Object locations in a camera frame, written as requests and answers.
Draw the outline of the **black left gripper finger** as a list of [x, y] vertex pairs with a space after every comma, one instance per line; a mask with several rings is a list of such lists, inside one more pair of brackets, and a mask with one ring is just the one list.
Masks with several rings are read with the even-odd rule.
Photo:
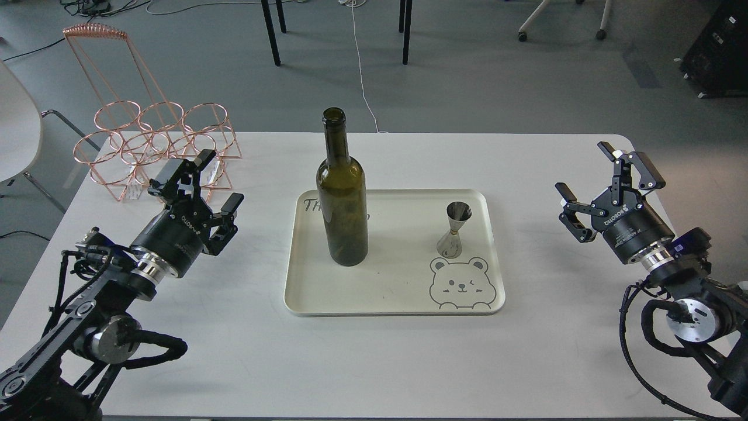
[[149, 180], [147, 192], [165, 205], [194, 202], [200, 199], [200, 175], [216, 157], [213, 149], [203, 149], [198, 156], [188, 159], [171, 158], [155, 178]]
[[209, 214], [202, 223], [202, 253], [218, 256], [238, 232], [235, 224], [236, 211], [245, 199], [245, 195], [233, 192], [219, 213]]

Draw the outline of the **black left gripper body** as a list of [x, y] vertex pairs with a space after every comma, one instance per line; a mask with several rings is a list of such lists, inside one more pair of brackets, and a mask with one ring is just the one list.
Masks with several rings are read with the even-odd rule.
[[152, 253], [182, 278], [199, 255], [209, 254], [207, 245], [213, 212], [205, 202], [175, 203], [165, 208], [131, 243], [136, 255]]

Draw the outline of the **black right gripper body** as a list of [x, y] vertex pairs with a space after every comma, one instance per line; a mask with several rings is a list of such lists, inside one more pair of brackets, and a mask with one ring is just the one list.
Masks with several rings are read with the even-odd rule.
[[641, 250], [652, 243], [670, 241], [675, 234], [647, 202], [610, 210], [608, 216], [594, 216], [593, 229], [601, 232], [620, 262], [631, 264]]

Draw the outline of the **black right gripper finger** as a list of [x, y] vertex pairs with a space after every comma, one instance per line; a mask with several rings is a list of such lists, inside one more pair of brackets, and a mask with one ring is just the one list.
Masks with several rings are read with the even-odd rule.
[[563, 198], [563, 212], [559, 214], [559, 220], [579, 242], [593, 241], [596, 237], [596, 231], [590, 227], [585, 227], [577, 218], [577, 213], [584, 213], [597, 218], [602, 216], [602, 208], [578, 202], [572, 190], [565, 183], [556, 183], [554, 187]]
[[597, 146], [614, 165], [610, 186], [597, 198], [598, 208], [648, 208], [646, 194], [665, 187], [665, 179], [644, 152], [615, 151], [608, 142]]

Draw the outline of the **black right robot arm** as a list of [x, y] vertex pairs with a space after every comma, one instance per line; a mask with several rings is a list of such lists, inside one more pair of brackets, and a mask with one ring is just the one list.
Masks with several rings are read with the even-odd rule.
[[710, 235], [700, 227], [676, 236], [646, 200], [666, 182], [647, 155], [620, 151], [608, 142], [599, 149], [612, 163], [610, 185], [591, 203], [581, 203], [564, 183], [559, 214], [582, 243], [600, 234], [623, 264], [641, 263], [644, 280], [628, 285], [619, 310], [619, 342], [625, 361], [641, 386], [663, 405], [691, 416], [692, 410], [655, 389], [634, 365], [627, 342], [627, 316], [639, 293], [650, 296], [639, 318], [649, 346], [671, 357], [692, 358], [708, 374], [711, 399], [746, 419], [746, 291], [711, 279]]

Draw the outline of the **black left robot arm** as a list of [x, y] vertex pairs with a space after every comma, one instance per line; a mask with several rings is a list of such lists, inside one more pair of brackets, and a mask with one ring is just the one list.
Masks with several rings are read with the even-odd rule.
[[243, 195], [231, 194], [214, 213], [200, 194], [200, 175], [216, 157], [170, 159], [148, 192], [165, 208], [131, 246], [120, 246], [93, 227], [75, 250], [63, 252], [85, 283], [58, 296], [40, 341], [2, 373], [3, 420], [101, 420], [101, 404], [121, 370], [176, 360], [187, 344], [150, 332], [128, 314], [136, 299], [153, 299], [166, 276], [185, 275], [200, 254], [216, 256], [238, 231]]

